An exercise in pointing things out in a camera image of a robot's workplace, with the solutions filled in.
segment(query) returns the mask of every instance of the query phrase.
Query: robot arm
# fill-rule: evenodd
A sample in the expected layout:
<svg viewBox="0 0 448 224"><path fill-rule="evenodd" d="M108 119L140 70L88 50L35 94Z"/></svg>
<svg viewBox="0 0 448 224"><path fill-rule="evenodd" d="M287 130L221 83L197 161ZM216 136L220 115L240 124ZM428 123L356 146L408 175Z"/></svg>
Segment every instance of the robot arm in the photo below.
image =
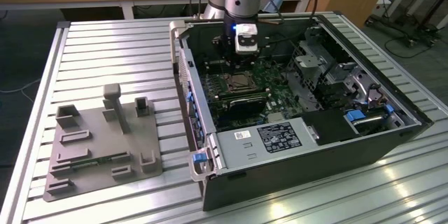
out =
<svg viewBox="0 0 448 224"><path fill-rule="evenodd" d="M257 52L257 13L275 12L272 2L279 6L283 0L208 0L204 18L224 19L221 45L227 47L228 62L237 61L236 55Z"/></svg>

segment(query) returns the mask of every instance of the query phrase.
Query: green circuit board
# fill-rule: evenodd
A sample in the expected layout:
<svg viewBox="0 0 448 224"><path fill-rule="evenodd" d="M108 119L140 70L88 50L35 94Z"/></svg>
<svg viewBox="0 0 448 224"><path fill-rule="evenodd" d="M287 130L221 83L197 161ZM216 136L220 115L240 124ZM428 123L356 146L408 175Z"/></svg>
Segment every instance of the green circuit board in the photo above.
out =
<svg viewBox="0 0 448 224"><path fill-rule="evenodd" d="M219 132L268 123L268 115L272 113L277 113L277 116L280 113L284 119L295 118L303 113L283 69L273 62L256 62L251 68L235 71L233 74L223 71L201 76L208 107ZM251 108L245 107L237 115L224 116L228 115L233 103L253 99L265 104L260 113L248 116L244 112Z"/></svg>

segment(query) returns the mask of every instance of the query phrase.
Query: barcode sticker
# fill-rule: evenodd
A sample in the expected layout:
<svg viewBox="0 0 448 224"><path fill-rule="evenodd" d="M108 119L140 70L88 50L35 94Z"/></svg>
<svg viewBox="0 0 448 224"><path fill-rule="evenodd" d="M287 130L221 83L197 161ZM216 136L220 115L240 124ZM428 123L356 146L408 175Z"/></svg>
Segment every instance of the barcode sticker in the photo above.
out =
<svg viewBox="0 0 448 224"><path fill-rule="evenodd" d="M251 137L249 131L235 132L236 140Z"/></svg>

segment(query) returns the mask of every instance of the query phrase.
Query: gray floor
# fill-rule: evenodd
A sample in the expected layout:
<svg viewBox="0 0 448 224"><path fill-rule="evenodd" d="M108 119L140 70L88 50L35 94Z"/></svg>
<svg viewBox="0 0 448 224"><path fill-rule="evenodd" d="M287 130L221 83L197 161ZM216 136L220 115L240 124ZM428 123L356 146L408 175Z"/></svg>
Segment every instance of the gray floor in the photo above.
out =
<svg viewBox="0 0 448 224"><path fill-rule="evenodd" d="M425 3L427 7L416 13L417 18L423 16L424 10L433 1ZM404 0L403 4L407 5L409 2L411 0ZM443 6L431 22L439 22L447 10L448 4ZM165 9L153 6L137 10L136 18L175 17L181 11L181 6ZM16 89L40 78L56 23L63 20L64 16L59 10L11 11L7 18L0 20L0 90ZM400 37L399 33L381 24L373 24L363 31L380 46L391 38ZM448 32L441 31L441 34L445 35L443 36L444 41L448 41ZM409 56L424 49L424 46L408 49L400 42L391 43L391 50L403 56ZM431 50L412 59L393 57L445 104L448 104L447 50L448 45L440 42ZM32 98L35 98L37 87L39 83L25 90ZM4 167L15 163L31 109L32 103L21 93L0 95L0 204L12 173L12 168Z"/></svg>

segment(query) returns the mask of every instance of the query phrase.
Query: sticker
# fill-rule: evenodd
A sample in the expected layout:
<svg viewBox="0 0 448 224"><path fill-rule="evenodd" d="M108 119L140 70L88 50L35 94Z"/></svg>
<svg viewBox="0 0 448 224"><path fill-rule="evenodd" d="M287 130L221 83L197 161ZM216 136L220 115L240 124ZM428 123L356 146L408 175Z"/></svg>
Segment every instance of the sticker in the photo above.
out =
<svg viewBox="0 0 448 224"><path fill-rule="evenodd" d="M249 131L235 132L236 140L251 137Z"/></svg>
<svg viewBox="0 0 448 224"><path fill-rule="evenodd" d="M280 123L257 128L265 150L269 153L280 152L301 146L296 132L289 123Z"/></svg>

